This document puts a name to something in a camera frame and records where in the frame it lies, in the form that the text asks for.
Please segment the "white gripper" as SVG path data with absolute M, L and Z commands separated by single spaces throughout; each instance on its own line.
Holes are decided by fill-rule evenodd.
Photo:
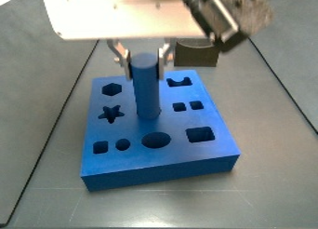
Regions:
M 132 79 L 130 51 L 117 39 L 144 37 L 192 37 L 203 31 L 183 0 L 44 0 L 54 33 L 65 40 L 108 39 L 114 62 Z M 157 48 L 157 77 L 173 61 L 175 38 Z

